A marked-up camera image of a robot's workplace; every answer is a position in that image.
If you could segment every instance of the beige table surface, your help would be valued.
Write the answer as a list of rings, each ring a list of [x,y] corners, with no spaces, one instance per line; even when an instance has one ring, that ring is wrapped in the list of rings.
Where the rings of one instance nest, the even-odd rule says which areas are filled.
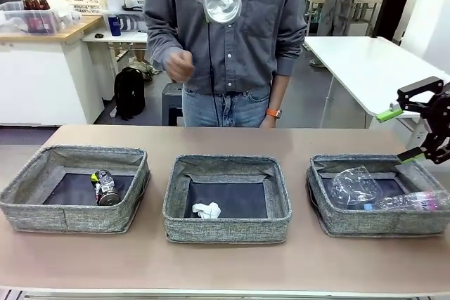
[[[51,235],[14,232],[0,216],[0,285],[28,289],[200,289],[270,294],[444,294],[450,291],[449,237],[327,237],[305,192],[318,153],[396,153],[389,133],[327,129],[182,129],[63,126],[47,144],[144,148],[152,176],[128,233]],[[271,246],[172,244],[162,200],[179,154],[276,157],[292,202],[288,241]]]

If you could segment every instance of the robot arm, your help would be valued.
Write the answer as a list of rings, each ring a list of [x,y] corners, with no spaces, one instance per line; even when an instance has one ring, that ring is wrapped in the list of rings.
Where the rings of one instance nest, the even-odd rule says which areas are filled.
[[[420,156],[431,159],[435,164],[450,159],[450,144],[446,142],[450,137],[450,83],[437,77],[429,77],[398,90],[397,102],[391,104],[390,109],[377,116],[379,122],[393,119],[403,111],[418,112],[429,129],[425,141],[420,147],[408,150],[398,155],[401,162],[408,162]],[[411,98],[426,91],[434,93],[428,103],[411,101]]]

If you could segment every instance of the wristwatch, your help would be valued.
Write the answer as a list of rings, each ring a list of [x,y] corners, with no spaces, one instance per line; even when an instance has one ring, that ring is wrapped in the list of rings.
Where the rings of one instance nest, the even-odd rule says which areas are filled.
[[[282,114],[283,114],[283,111],[281,109],[279,109],[279,110],[268,109],[266,111],[266,115],[273,116],[276,119],[280,119]]]

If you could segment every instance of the gray button-up shirt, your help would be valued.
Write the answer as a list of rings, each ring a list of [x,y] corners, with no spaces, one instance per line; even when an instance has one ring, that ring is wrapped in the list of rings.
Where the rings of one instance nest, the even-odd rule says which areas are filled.
[[[232,25],[211,24],[216,93],[268,86],[275,74],[290,76],[304,41],[304,0],[243,0]],[[186,88],[211,94],[208,25],[196,0],[146,0],[148,59],[163,70],[174,51],[193,55],[195,71]]]

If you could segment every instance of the crushed can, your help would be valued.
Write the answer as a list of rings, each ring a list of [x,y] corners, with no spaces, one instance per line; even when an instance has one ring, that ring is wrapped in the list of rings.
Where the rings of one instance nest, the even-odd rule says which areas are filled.
[[[120,203],[120,195],[115,189],[113,175],[108,170],[99,170],[91,175],[91,183],[96,190],[99,206],[112,206]]]

